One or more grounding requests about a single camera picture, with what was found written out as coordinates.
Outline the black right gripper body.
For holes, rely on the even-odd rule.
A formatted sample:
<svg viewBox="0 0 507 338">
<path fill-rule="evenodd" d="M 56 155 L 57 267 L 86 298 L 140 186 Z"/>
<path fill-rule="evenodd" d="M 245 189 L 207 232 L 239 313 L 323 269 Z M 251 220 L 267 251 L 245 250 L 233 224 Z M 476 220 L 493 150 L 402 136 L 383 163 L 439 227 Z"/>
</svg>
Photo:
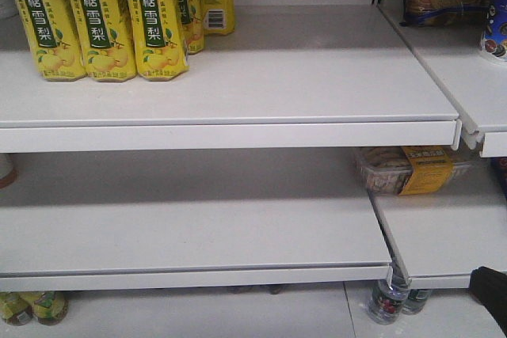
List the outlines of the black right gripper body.
<svg viewBox="0 0 507 338">
<path fill-rule="evenodd" d="M 472 271 L 468 289 L 506 335 L 506 274 L 481 266 Z"/>
</svg>

